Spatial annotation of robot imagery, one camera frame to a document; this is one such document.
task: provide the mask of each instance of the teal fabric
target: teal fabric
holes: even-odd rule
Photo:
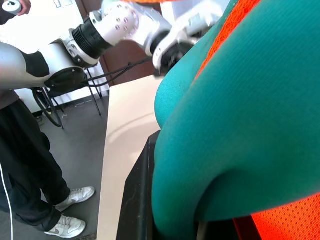
[[[152,210],[166,239],[320,191],[319,13],[318,0],[263,0],[189,89],[205,44],[164,80]]]
[[[238,0],[232,1],[219,22],[178,62],[162,81],[155,97],[155,116],[161,128],[189,90],[227,16],[237,2]]]

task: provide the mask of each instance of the wall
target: wall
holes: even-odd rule
[[[42,46],[56,40],[70,28],[76,28],[83,22],[75,0],[60,0],[64,6],[57,8],[54,0],[32,0],[32,8],[29,15],[18,16],[10,20],[7,24],[0,26],[0,41],[11,44],[21,51],[31,54]],[[92,76],[104,74],[99,64],[94,69],[90,69]],[[96,83],[103,83],[105,78],[97,80]],[[109,86],[101,87],[101,91],[106,91]],[[28,108],[34,113],[40,110],[35,102],[31,90],[20,89],[16,91],[24,100]],[[83,88],[75,92],[57,97],[59,104],[81,99],[90,95],[89,89]]]
[[[196,6],[198,3],[203,0],[184,0],[184,1],[173,1],[173,2],[164,2],[161,3],[161,10],[163,17],[171,24],[175,20],[190,10],[192,7]],[[212,0],[221,6],[222,11],[224,12],[230,2],[230,0]]]

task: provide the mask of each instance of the orange mesh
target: orange mesh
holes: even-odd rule
[[[319,240],[320,194],[252,217],[263,240]]]
[[[202,63],[202,66],[195,77],[194,81],[197,80],[198,76],[205,69],[207,64],[210,62],[214,54],[221,47],[221,45],[227,40],[227,38],[232,34],[236,27],[242,22],[243,19],[251,12],[251,10],[260,2],[261,0],[239,0],[237,5],[233,8],[232,12],[225,21],[219,35],[216,37],[209,53]]]

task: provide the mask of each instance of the black sleeve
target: black sleeve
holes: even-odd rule
[[[4,0],[0,0],[0,25],[6,24],[8,20],[13,19],[15,17],[15,15],[3,10],[2,8],[3,4],[4,4]]]

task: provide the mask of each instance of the brown door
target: brown door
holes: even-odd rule
[[[86,18],[92,11],[101,8],[102,0],[75,0],[80,10],[82,18]],[[160,5],[152,5],[157,11],[161,11]],[[105,73],[116,71],[129,63],[136,63],[146,58],[145,52],[132,41],[122,41],[117,46],[109,48],[105,55],[101,57],[100,63]],[[138,65],[128,72],[121,75],[114,81],[115,85],[127,83],[143,77],[150,76],[154,73],[155,68],[151,61]]]

